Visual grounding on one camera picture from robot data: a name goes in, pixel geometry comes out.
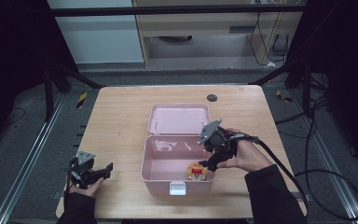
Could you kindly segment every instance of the black sleeve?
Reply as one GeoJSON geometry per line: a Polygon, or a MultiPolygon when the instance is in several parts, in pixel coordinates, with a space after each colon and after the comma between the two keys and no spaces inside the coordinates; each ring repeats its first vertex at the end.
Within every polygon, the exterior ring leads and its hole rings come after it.
{"type": "Polygon", "coordinates": [[[245,176],[255,224],[307,223],[277,165],[245,176]]]}
{"type": "Polygon", "coordinates": [[[92,224],[97,223],[94,217],[95,199],[79,194],[69,194],[68,205],[57,224],[79,223],[92,224]]]}

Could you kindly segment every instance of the small object in box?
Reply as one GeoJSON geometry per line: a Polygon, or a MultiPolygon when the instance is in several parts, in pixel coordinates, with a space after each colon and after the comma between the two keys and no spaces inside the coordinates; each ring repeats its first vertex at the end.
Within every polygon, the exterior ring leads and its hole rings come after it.
{"type": "Polygon", "coordinates": [[[207,169],[197,162],[190,164],[186,172],[187,178],[190,180],[205,180],[208,173],[207,169]]]}

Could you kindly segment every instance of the box lid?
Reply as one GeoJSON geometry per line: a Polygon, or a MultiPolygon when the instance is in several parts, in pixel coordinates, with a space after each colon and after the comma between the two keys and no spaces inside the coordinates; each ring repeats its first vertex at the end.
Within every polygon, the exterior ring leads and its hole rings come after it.
{"type": "Polygon", "coordinates": [[[158,104],[152,107],[148,130],[152,134],[200,135],[208,123],[207,105],[158,104]]]}

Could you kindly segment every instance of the box latch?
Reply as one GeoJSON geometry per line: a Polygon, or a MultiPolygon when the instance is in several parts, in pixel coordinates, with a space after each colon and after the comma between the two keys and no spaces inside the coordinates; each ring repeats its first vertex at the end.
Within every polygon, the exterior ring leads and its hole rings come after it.
{"type": "Polygon", "coordinates": [[[186,183],[183,181],[172,181],[170,184],[170,195],[186,195],[186,183]]]}

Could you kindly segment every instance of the aluminum rail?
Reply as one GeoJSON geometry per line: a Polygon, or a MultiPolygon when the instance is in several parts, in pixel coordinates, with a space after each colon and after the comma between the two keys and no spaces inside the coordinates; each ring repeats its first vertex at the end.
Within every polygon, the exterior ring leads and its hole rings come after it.
{"type": "Polygon", "coordinates": [[[16,205],[17,200],[19,199],[22,190],[25,187],[25,184],[30,176],[34,165],[39,157],[40,152],[42,151],[43,146],[48,139],[48,135],[60,114],[62,109],[62,103],[65,99],[65,94],[61,93],[59,95],[59,99],[56,102],[55,112],[52,114],[51,119],[46,121],[37,136],[36,140],[34,141],[34,145],[31,148],[27,158],[25,159],[24,164],[22,165],[19,174],[16,177],[13,185],[10,188],[4,202],[0,206],[0,224],[7,223],[11,212],[13,211],[14,206],[16,205]]]}

